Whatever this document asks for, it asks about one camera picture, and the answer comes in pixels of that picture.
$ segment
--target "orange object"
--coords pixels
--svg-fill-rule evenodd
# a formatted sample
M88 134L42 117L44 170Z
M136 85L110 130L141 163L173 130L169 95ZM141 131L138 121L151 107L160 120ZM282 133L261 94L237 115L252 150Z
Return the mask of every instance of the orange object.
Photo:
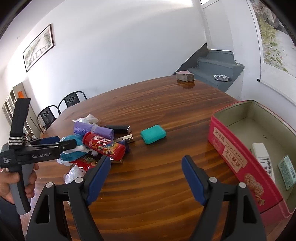
M19 96L19 98L24 98L24 94L22 93L22 91L19 91L19 92L17 93L17 95Z

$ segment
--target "red snack package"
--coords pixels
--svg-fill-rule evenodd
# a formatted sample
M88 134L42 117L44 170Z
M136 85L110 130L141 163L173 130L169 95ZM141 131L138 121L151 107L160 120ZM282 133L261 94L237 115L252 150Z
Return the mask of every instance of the red snack package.
M98 162L93 159L91 156L82 156L75 161L70 161L70 163L76 163L76 165L84 170L94 168Z
M88 132L84 135L82 142L89 148L103 155L112 157L115 161L119 161L126 151L126 147L124 145L108 140L91 132Z

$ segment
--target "human hand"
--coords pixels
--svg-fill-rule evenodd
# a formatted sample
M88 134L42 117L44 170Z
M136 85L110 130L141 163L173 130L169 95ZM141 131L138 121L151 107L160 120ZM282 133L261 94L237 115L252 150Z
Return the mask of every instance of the human hand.
M34 170L38 170L38 169L39 169L39 166L37 163L35 163ZM30 184L25 188L27 198L33 198L35 195L34 189L35 189L35 182L37 179L37 175L34 170L29 176ZM9 184L18 183L19 180L20 180L20 175L17 172L8 172L7 168L4 168L0 172L0 196L12 204L14 204L15 202L13 200L13 197L9 188Z

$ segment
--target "remote control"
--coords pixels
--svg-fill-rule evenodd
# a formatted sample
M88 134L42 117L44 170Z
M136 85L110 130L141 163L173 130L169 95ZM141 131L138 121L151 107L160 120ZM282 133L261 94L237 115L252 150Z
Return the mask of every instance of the remote control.
M263 143L253 143L251 148L252 154L256 157L257 161L264 168L270 178L276 183L274 178L274 170L270 161L269 154Z

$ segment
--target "black metal chair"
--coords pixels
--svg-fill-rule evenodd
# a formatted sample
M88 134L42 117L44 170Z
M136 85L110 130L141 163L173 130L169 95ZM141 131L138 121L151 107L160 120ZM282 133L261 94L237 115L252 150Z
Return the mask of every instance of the black metal chair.
M80 100L79 100L79 98L78 98L77 93L82 93L83 96L84 96L84 98L87 100L87 97L86 97L85 93L83 93L82 91L75 91L75 92L73 92L73 93L67 95L66 97L64 97L64 98L61 100L61 102L59 103L59 105L58 105L58 107L57 107L57 108L58 108L58 111L59 111L59 114L61 114L61 111L59 110L59 107L60 107L60 105L61 105L61 103L62 103L63 101L65 101L67 108L70 107L70 106L73 106L73 105L75 105L75 104L80 103Z
M57 110L59 111L58 107L55 105L50 105L48 107L46 107L45 109L43 109L37 116L36 122L40 128L40 130L43 132L42 128L44 128L44 130L47 130L51 124L56 120L56 117L54 116L54 114L52 113L50 107L56 107ZM41 116L42 120L44 121L45 126L40 126L40 122L38 120L38 117Z

